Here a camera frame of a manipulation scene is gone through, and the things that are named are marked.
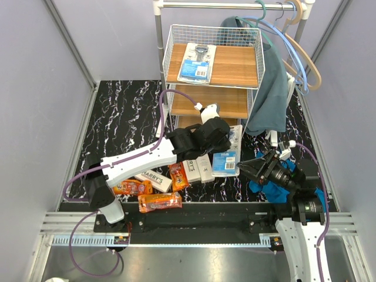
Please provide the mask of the blue razor blister pack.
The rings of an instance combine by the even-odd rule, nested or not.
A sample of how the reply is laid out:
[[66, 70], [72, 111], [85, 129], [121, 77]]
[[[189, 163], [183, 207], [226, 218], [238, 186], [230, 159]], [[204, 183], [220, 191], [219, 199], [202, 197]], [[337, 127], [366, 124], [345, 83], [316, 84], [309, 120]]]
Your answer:
[[230, 126], [230, 148], [223, 153], [213, 155], [213, 177], [237, 177], [240, 169], [237, 167], [241, 157], [242, 125]]

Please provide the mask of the orange razor bag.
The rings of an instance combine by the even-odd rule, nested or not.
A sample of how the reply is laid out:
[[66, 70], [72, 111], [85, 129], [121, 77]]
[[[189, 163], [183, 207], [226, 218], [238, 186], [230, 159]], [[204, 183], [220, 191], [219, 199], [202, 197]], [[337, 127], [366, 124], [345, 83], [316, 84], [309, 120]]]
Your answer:
[[190, 186], [182, 162], [170, 165], [169, 173], [172, 180], [173, 192], [178, 192]]
[[152, 194], [153, 187], [149, 180], [124, 180], [113, 187], [113, 192], [120, 195], [140, 196]]
[[164, 194], [146, 194], [137, 197], [141, 213], [155, 210], [182, 208], [182, 197], [178, 192]]

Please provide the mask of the orange razor bag front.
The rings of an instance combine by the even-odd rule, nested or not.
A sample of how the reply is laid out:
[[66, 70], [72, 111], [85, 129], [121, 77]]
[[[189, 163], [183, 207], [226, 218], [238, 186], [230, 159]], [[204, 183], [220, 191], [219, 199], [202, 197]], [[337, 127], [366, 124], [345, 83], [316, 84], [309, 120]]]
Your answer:
[[182, 208], [182, 197], [178, 192], [164, 194], [146, 194], [137, 197], [141, 213], [155, 210]]

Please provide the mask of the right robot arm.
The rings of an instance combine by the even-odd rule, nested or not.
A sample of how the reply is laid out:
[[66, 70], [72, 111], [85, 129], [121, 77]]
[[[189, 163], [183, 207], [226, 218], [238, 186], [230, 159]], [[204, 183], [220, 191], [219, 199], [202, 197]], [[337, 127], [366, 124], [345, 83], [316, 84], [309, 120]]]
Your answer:
[[285, 202], [274, 203], [267, 226], [282, 240], [290, 280], [331, 281], [324, 241], [329, 208], [325, 192], [318, 188], [317, 162], [303, 159], [290, 168], [276, 151], [270, 151], [237, 167], [261, 187], [275, 184], [287, 191]]

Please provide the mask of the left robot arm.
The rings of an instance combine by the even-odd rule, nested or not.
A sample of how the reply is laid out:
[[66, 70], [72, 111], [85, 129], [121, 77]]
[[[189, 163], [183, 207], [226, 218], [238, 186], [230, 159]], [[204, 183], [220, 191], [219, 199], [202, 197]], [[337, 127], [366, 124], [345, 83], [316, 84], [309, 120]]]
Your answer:
[[127, 218], [112, 187], [155, 167], [195, 160], [210, 152], [224, 152], [231, 145], [229, 135], [228, 123], [214, 117], [202, 125], [177, 128], [156, 143], [122, 155], [103, 159], [90, 155], [85, 161], [85, 175], [82, 176], [89, 207], [104, 215], [111, 231], [123, 231]]

